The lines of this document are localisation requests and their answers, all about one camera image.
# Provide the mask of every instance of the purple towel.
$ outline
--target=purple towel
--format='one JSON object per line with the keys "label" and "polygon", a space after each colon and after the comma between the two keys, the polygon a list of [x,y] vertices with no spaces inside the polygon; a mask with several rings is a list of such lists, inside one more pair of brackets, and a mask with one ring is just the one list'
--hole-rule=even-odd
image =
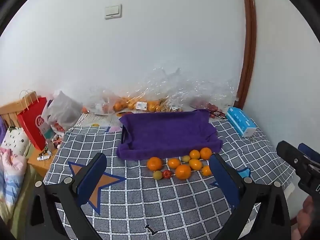
{"label": "purple towel", "polygon": [[222,141],[208,122],[209,111],[181,113],[127,114],[120,118],[127,130],[117,156],[125,160],[144,160],[153,156],[170,158],[188,155],[191,150],[208,147],[220,152]]}

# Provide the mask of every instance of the red shopping bag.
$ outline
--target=red shopping bag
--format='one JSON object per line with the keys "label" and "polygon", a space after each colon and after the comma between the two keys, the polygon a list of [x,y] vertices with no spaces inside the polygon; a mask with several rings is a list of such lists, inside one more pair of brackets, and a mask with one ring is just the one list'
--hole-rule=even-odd
{"label": "red shopping bag", "polygon": [[38,127],[44,123],[43,118],[41,118],[41,114],[46,103],[46,98],[39,98],[18,114],[19,124],[24,129],[31,143],[41,151],[45,147],[45,138]]}

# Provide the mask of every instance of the orange star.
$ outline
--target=orange star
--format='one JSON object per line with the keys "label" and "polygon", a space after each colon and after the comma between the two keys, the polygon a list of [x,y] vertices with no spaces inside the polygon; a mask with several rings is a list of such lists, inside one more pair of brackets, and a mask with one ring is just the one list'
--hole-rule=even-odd
{"label": "orange star", "polygon": [[[68,162],[69,167],[71,169],[71,172],[73,176],[75,176],[78,171],[84,167],[84,165]],[[101,196],[101,189],[111,186],[112,184],[119,183],[121,181],[124,181],[124,177],[103,173],[101,176],[98,184],[96,185],[94,191],[91,194],[91,197],[88,201],[88,203],[92,206],[92,208],[100,215],[100,196]]]}

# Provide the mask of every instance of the finger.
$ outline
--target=finger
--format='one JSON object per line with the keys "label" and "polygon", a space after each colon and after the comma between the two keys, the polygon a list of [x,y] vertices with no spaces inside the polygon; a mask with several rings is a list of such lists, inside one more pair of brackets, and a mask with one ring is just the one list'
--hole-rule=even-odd
{"label": "finger", "polygon": [[307,206],[313,205],[313,200],[311,196],[308,196],[305,201],[303,202],[303,209],[307,208]]}
{"label": "finger", "polygon": [[297,223],[298,223],[299,232],[301,235],[303,235],[311,224],[310,215],[305,213],[303,209],[301,209],[297,215]]}
{"label": "finger", "polygon": [[303,208],[303,211],[304,211],[305,213],[307,213],[308,215],[312,216],[312,214],[313,214],[313,209],[314,209],[314,205],[313,205],[313,203],[312,203],[312,204],[306,206],[305,208]]}
{"label": "finger", "polygon": [[301,235],[299,230],[296,228],[295,230],[292,231],[291,233],[291,240],[300,240],[301,239]]}

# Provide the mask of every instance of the pillow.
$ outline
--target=pillow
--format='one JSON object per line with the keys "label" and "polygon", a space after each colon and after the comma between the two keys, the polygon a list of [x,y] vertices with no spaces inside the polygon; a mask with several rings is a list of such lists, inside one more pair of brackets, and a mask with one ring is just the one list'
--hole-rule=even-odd
{"label": "pillow", "polygon": [[14,128],[7,130],[0,148],[10,149],[12,155],[23,156],[30,140],[23,128]]}

